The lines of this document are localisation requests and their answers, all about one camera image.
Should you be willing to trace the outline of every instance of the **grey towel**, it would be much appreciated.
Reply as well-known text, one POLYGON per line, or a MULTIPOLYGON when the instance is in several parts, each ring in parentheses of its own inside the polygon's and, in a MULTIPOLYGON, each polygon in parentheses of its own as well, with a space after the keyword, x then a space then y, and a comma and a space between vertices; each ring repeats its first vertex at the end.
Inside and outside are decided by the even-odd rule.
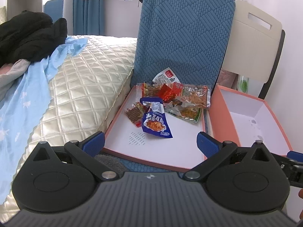
POLYGON ((27 60, 18 60, 8 73, 0 75, 0 101, 2 101, 14 81, 26 72, 29 64, 30 62, 27 60))
POLYGON ((128 171, 128 169, 120 162, 118 158, 111 155, 98 154, 94 158, 116 172, 120 177, 123 176, 124 172, 128 171))

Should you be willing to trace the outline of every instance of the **snack packet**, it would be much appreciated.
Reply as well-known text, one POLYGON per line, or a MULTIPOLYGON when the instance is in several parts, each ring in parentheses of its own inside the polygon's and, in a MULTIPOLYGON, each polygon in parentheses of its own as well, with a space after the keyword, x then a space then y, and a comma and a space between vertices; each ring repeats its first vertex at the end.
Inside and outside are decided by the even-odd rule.
POLYGON ((157 96, 160 97, 163 102, 169 103, 171 102, 177 95, 169 88, 166 84, 163 84, 157 96))
POLYGON ((197 123, 202 108, 193 107, 192 104, 186 100, 181 101, 180 97, 176 97, 164 108, 166 113, 183 120, 188 120, 197 123))
POLYGON ((162 99, 159 97, 143 97, 140 99, 140 103, 145 106, 149 105, 149 110, 142 118, 142 130, 159 137, 172 138, 165 118, 162 99))
POLYGON ((195 107, 207 108, 208 87, 184 84, 181 99, 187 100, 195 107))
MULTIPOLYGON (((167 83, 173 93, 191 103, 193 107, 207 108, 210 107, 210 89, 206 85, 191 85, 181 83, 167 83)), ((157 96, 163 84, 140 83, 137 85, 137 99, 148 96, 157 96)))
POLYGON ((173 82, 180 83, 176 74, 174 74, 174 72, 169 67, 164 69, 162 72, 159 72, 152 81, 160 84, 173 82))
POLYGON ((142 105, 140 102, 136 102, 132 106, 133 108, 127 109, 125 114, 135 126, 141 127, 143 115, 148 110, 148 107, 142 105))

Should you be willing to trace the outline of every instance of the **white chair backrest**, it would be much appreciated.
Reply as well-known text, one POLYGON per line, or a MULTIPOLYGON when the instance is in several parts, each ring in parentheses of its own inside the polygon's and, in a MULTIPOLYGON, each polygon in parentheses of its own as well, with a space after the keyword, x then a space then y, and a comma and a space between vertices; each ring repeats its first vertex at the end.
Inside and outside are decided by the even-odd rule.
POLYGON ((282 24, 248 2, 235 3, 222 69, 266 83, 277 55, 282 24))

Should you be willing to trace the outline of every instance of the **finger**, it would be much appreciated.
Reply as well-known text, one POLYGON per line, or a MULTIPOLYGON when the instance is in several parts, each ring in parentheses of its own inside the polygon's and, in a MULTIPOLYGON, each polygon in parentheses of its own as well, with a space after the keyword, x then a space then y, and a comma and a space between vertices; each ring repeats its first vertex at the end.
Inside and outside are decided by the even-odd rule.
POLYGON ((299 197, 303 199, 303 189, 300 189, 299 193, 298 193, 299 197))

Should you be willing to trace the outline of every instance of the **pillow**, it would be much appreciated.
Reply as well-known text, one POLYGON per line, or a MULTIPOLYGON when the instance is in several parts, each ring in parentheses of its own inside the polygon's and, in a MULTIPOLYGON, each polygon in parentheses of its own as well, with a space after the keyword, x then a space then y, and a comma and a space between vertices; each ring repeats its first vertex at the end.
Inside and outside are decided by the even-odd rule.
POLYGON ((0 25, 7 21, 6 8, 0 7, 0 25))

